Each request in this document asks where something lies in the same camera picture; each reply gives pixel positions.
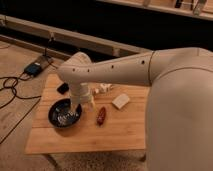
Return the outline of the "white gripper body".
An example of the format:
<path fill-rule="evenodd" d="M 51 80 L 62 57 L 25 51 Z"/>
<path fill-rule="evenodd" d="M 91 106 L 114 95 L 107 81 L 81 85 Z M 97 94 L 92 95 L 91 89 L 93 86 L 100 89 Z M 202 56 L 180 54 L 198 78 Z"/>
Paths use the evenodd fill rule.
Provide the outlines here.
<path fill-rule="evenodd" d="M 72 112 L 77 109 L 79 104 L 93 103 L 93 94 L 88 83 L 71 84 L 69 89 Z"/>

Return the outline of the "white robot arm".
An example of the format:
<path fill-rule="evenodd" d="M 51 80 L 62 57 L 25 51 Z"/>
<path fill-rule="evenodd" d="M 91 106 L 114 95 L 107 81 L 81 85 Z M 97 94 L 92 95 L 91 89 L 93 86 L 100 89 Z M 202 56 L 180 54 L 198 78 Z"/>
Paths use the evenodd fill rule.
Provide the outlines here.
<path fill-rule="evenodd" d="M 213 171 L 213 52 L 187 47 L 93 63 L 77 52 L 58 69 L 74 103 L 90 83 L 147 86 L 148 171 Z"/>

